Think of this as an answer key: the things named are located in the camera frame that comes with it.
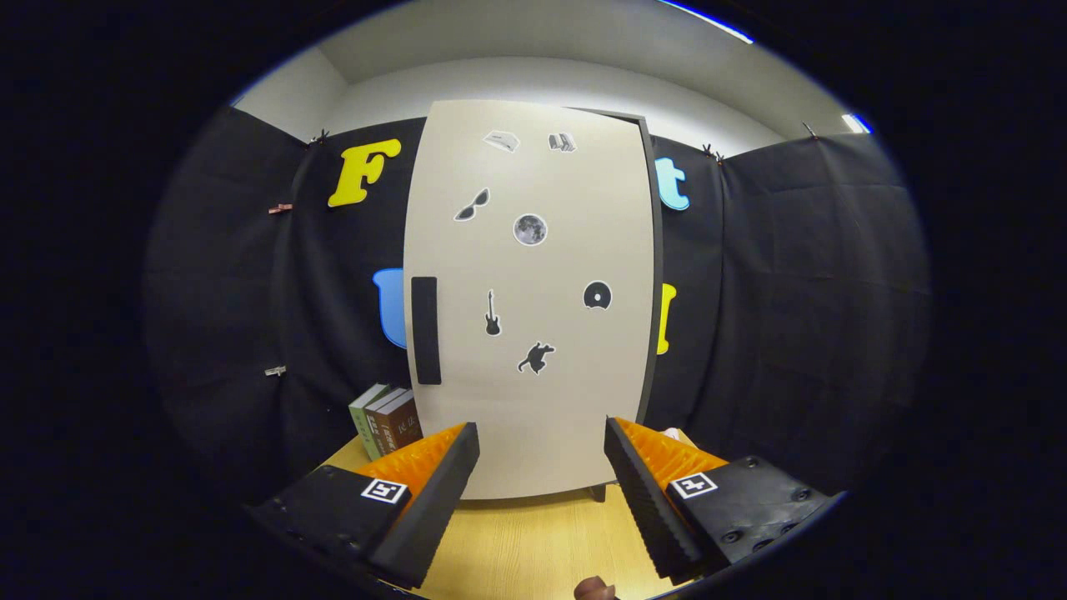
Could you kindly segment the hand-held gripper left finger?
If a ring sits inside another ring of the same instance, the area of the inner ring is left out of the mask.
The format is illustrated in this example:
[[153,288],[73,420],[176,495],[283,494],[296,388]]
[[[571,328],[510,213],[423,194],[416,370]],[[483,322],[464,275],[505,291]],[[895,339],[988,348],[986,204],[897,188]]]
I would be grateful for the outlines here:
[[343,577],[420,588],[479,455],[461,422],[354,470],[317,467],[248,512]]

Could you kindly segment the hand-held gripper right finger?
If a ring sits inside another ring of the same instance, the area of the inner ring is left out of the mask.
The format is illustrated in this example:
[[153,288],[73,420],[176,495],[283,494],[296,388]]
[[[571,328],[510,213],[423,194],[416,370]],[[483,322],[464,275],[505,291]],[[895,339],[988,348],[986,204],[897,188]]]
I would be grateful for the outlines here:
[[606,419],[604,453],[656,573],[674,584],[734,577],[839,504],[769,460],[727,461],[628,419]]

